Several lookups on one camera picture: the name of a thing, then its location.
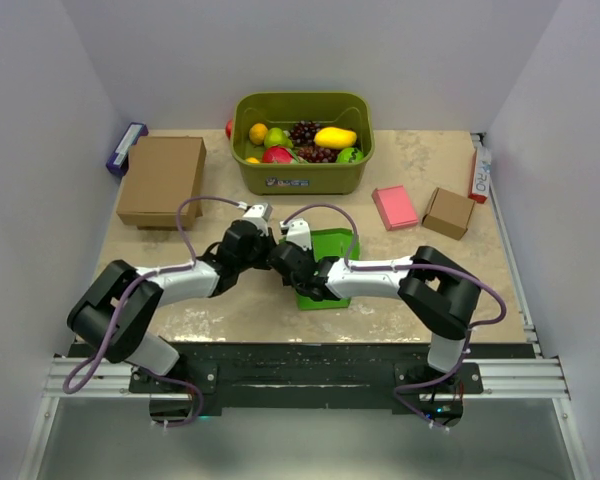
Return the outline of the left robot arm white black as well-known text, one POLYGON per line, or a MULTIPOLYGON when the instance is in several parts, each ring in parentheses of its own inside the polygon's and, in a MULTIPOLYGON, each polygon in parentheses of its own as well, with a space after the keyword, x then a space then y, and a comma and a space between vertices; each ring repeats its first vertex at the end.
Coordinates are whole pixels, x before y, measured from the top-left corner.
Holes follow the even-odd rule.
POLYGON ((195 261, 154 269, 112 261, 70 311, 67 325, 96 350, 97 360, 149 370, 163 391, 176 392, 186 383, 187 368, 175 347, 148 331, 156 310, 223 294, 242 272, 265 270, 275 246, 266 221, 243 217, 195 261))

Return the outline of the green paper box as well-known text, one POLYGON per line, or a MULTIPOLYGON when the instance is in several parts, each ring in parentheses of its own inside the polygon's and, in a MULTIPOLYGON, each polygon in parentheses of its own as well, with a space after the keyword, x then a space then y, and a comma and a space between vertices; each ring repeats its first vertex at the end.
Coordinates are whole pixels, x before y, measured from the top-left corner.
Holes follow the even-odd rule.
MULTIPOLYGON (((326 256, 343 257, 349 248, 353 232, 345 228, 316 230, 311 233, 313 253, 316 262, 326 256)), ((296 305, 300 311, 347 309, 351 299, 313 301, 309 297, 296 294, 296 305)))

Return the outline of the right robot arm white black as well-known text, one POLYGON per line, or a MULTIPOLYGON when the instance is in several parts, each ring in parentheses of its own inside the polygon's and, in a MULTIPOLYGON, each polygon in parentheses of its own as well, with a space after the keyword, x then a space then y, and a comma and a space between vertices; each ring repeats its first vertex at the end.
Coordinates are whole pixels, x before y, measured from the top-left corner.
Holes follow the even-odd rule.
POLYGON ((431 332, 425 379, 439 393, 461 380, 457 362, 481 293, 476 279, 433 247, 422 246, 397 260, 353 261, 326 256, 317 261, 311 251, 281 243, 269 254, 268 265, 285 285, 315 302, 354 297, 403 301, 431 332))

